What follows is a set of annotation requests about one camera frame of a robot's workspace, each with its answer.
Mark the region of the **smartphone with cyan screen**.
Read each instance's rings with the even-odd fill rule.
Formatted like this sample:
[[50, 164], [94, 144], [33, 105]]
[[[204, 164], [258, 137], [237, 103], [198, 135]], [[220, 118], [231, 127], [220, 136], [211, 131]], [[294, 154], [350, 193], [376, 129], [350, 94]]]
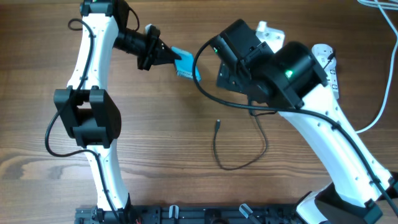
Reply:
[[180, 60], [174, 61], [174, 67], [177, 76], [193, 80], [193, 54], [174, 46], [171, 49], [181, 57]]

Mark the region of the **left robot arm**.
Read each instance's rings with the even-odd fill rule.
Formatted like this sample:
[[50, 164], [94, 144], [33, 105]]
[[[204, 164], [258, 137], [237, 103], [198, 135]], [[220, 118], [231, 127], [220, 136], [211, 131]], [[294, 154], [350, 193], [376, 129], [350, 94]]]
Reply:
[[160, 30], [148, 25], [143, 33], [127, 28], [134, 10], [126, 1], [86, 0], [80, 4], [82, 27], [78, 59], [66, 88], [55, 90], [57, 108], [45, 133], [45, 148], [54, 157], [49, 137], [60, 118], [68, 136], [90, 164], [97, 204], [83, 209], [76, 223], [141, 223], [124, 185], [117, 155], [121, 133], [121, 113], [108, 94], [109, 65], [113, 49], [137, 57], [139, 70], [174, 63], [181, 57], [160, 39]]

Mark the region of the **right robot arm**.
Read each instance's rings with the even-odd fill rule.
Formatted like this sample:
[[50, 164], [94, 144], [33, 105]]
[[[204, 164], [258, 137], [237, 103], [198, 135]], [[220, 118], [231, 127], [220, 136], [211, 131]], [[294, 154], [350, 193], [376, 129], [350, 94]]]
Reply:
[[296, 205], [307, 223], [376, 223], [392, 200], [395, 173], [368, 151], [335, 99], [314, 54], [299, 42], [273, 52], [239, 19], [210, 41], [226, 88], [276, 110], [304, 137], [331, 177]]

